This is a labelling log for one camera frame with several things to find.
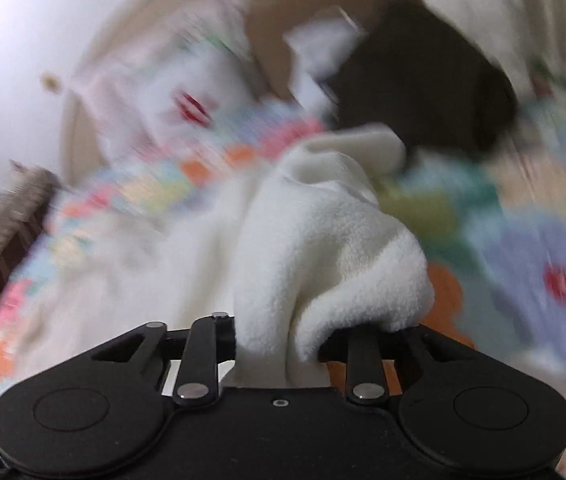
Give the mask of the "black garment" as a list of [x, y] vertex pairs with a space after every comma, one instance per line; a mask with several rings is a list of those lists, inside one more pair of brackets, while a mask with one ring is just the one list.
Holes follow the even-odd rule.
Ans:
[[504, 71], [415, 0], [390, 2], [325, 84], [338, 128], [383, 124], [409, 151], [478, 158], [518, 111]]

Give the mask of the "white crumpled cloth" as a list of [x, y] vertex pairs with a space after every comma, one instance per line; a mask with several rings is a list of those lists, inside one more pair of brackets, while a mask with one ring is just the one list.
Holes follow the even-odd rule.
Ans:
[[334, 98], [325, 81], [365, 36], [364, 28], [339, 6], [319, 11], [283, 36], [292, 52], [288, 88], [308, 113], [326, 118], [332, 114]]

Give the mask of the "floral quilted bedspread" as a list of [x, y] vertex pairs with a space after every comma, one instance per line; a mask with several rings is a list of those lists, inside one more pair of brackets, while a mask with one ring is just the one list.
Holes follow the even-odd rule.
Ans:
[[[59, 196], [0, 298], [0, 394], [153, 316], [179, 328], [222, 304], [248, 184], [307, 133], [278, 128], [280, 113], [236, 119], [191, 154], [135, 155]], [[566, 306], [566, 110], [534, 103], [492, 157], [424, 152], [374, 186], [427, 256], [432, 327], [566, 396], [557, 314]]]

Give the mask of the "white pillow red character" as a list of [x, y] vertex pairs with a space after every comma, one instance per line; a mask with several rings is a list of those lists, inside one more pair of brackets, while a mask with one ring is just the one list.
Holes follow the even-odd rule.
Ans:
[[180, 28], [155, 62], [138, 84], [136, 102], [157, 146], [209, 130], [257, 101], [259, 77], [243, 32]]

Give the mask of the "white fleece garment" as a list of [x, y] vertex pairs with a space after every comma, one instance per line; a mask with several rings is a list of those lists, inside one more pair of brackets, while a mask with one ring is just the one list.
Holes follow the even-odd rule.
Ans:
[[202, 208], [108, 214], [92, 252], [33, 301], [15, 337], [25, 379], [146, 322], [235, 320], [235, 387], [328, 382], [320, 345], [340, 328], [415, 325], [434, 301], [416, 237], [380, 210], [372, 179], [402, 167], [394, 132], [314, 136], [225, 181]]

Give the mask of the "patterned pillow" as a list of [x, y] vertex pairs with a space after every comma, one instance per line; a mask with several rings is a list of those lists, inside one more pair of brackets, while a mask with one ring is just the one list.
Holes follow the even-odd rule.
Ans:
[[100, 158], [108, 164], [149, 142], [136, 104], [138, 86], [164, 58], [228, 24], [225, 0], [197, 0], [163, 15], [86, 63], [72, 91], [89, 114]]

